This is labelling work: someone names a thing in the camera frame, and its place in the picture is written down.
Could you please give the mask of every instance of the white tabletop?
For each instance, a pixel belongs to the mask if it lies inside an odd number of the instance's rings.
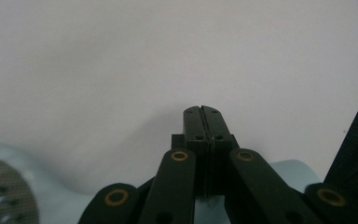
[[[144,183],[192,105],[324,179],[358,110],[358,1],[0,1],[0,143],[70,188]]]

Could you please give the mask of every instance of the light blue plastic object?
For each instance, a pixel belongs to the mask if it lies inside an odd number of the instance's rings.
[[[61,184],[36,160],[14,147],[0,144],[0,161],[19,172],[35,196],[40,224],[77,223],[94,195],[77,193]],[[309,184],[319,183],[317,175],[301,161],[279,161],[270,164],[293,189],[304,192]],[[229,224],[224,197],[196,201],[196,224]]]

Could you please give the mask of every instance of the brass ring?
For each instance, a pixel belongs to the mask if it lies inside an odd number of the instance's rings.
[[[122,194],[123,197],[118,201],[112,201],[110,199],[110,197],[112,195],[114,195],[114,194]],[[115,206],[119,206],[119,205],[124,204],[128,199],[129,199],[129,193],[126,190],[124,190],[124,189],[114,189],[114,190],[110,191],[108,194],[106,194],[104,200],[105,200],[106,205],[115,207]]]
[[[333,194],[336,197],[336,199],[332,199],[326,196],[326,193]],[[345,206],[345,204],[347,204],[347,201],[344,199],[344,197],[342,197],[342,195],[331,189],[318,189],[317,194],[322,201],[324,201],[325,203],[329,203],[335,207],[342,207]]]
[[[255,159],[255,156],[251,152],[240,151],[237,154],[237,158],[242,160],[242,161],[252,161],[252,160]]]
[[[173,154],[171,155],[171,158],[174,161],[187,161],[188,155],[184,151],[176,151],[176,152],[173,152]]]

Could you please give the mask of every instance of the gray textured pad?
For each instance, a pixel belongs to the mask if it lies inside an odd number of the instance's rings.
[[[0,161],[0,223],[38,223],[34,195],[20,174]]]

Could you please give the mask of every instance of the brush head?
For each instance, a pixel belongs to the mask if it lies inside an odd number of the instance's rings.
[[[0,161],[0,223],[39,223],[34,195],[21,175]]]

